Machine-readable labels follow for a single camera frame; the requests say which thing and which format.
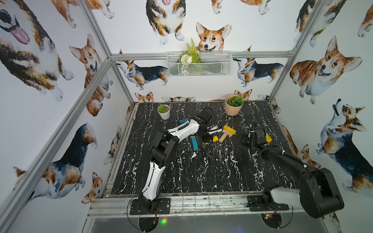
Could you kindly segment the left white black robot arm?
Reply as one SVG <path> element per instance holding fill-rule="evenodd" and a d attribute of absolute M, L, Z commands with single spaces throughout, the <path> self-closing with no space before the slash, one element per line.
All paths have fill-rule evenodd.
<path fill-rule="evenodd" d="M 213 134 L 220 131 L 222 127 L 217 123 L 215 112 L 205 107 L 179 126 L 157 132 L 155 139 L 148 144 L 150 169 L 145 186 L 139 193 L 140 203 L 148 213 L 157 209 L 162 175 L 176 156 L 179 143 L 189 136 L 199 136 L 204 143 L 211 143 Z"/>

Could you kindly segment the long teal block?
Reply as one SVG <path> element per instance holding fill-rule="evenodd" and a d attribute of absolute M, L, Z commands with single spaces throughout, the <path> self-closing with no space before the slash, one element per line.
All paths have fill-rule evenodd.
<path fill-rule="evenodd" d="M 193 150 L 197 151 L 199 148 L 198 148 L 198 143 L 197 143 L 196 137 L 192 136 L 191 141 L 192 141 Z"/>

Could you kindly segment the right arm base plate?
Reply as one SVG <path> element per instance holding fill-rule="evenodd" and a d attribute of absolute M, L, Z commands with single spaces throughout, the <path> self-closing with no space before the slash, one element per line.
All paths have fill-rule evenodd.
<path fill-rule="evenodd" d="M 268 194 L 249 195 L 247 196 L 247 207 L 251 212 L 274 212 L 287 211 L 289 206 L 286 204 L 275 203 Z"/>

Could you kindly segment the short teal block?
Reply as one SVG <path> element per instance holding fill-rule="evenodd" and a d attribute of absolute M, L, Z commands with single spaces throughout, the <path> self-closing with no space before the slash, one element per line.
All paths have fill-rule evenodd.
<path fill-rule="evenodd" d="M 188 119 L 181 119 L 181 120 L 179 120 L 179 123 L 180 124 L 184 124 L 185 122 L 187 122 L 188 121 Z"/>

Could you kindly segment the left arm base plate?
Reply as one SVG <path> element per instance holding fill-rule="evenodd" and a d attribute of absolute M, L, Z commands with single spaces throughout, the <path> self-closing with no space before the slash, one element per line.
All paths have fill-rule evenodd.
<path fill-rule="evenodd" d="M 170 198 L 158 198 L 152 202 L 134 199 L 130 204 L 130 215 L 155 215 L 169 214 L 171 207 Z"/>

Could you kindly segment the natural wood block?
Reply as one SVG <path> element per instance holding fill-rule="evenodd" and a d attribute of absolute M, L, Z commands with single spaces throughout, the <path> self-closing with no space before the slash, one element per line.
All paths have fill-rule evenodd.
<path fill-rule="evenodd" d="M 224 133 L 221 138 L 219 139 L 219 142 L 222 143 L 224 142 L 224 140 L 226 139 L 226 137 L 228 136 L 228 134 Z"/>
<path fill-rule="evenodd" d="M 222 132 L 230 137 L 232 137 L 234 134 L 231 133 L 230 131 L 227 131 L 226 129 L 223 129 Z"/>

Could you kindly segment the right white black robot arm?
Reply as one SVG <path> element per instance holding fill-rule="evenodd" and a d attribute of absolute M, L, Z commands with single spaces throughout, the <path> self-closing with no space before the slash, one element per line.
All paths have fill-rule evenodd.
<path fill-rule="evenodd" d="M 331 171 L 315 168 L 269 142 L 263 126 L 254 124 L 247 134 L 239 134 L 242 146 L 256 152 L 264 160 L 288 170 L 299 182 L 296 188 L 273 186 L 257 198 L 248 198 L 253 211 L 275 210 L 283 206 L 303 209 L 312 218 L 320 218 L 344 208 L 342 195 Z"/>

